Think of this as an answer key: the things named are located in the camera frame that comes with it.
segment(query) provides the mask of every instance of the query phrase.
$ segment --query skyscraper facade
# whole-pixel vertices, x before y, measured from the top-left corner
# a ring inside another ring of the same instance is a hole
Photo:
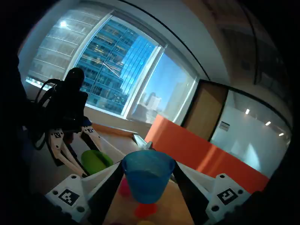
[[[109,20],[77,62],[85,73],[87,103],[121,114],[155,46],[118,21]]]

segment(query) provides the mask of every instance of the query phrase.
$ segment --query window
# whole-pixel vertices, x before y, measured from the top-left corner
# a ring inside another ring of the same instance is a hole
[[[166,54],[160,58],[131,117],[153,123],[157,114],[174,121],[194,79]]]
[[[81,3],[48,32],[27,80],[39,85],[50,78],[63,80],[70,68],[79,67],[87,106],[145,123],[153,123],[157,114],[176,121],[191,101],[196,75],[159,37],[156,41],[149,36],[156,35],[137,27],[108,9]]]
[[[130,27],[120,19],[111,18],[91,39],[76,64],[86,75],[82,90],[88,92],[87,103],[116,114],[122,113],[125,100],[158,46]]]
[[[107,13],[107,9],[84,3],[69,10],[42,41],[28,77],[42,82],[50,78],[62,80],[78,47]]]

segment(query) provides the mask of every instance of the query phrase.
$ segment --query blue plastic cup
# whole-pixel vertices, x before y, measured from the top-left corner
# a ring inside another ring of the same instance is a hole
[[[163,152],[142,150],[125,156],[122,167],[133,197],[139,203],[152,204],[162,196],[175,160]]]

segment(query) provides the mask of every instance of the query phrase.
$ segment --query orange partition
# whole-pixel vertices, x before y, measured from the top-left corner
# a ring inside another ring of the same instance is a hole
[[[226,173],[249,193],[262,191],[269,179],[238,158],[158,115],[146,138],[156,151],[211,177]]]

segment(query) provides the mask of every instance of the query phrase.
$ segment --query blue sky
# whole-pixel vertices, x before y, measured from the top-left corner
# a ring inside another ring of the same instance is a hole
[[[144,90],[147,94],[145,100],[154,92],[157,97],[162,98],[158,108],[164,110],[176,84],[185,80],[185,72],[163,54]]]

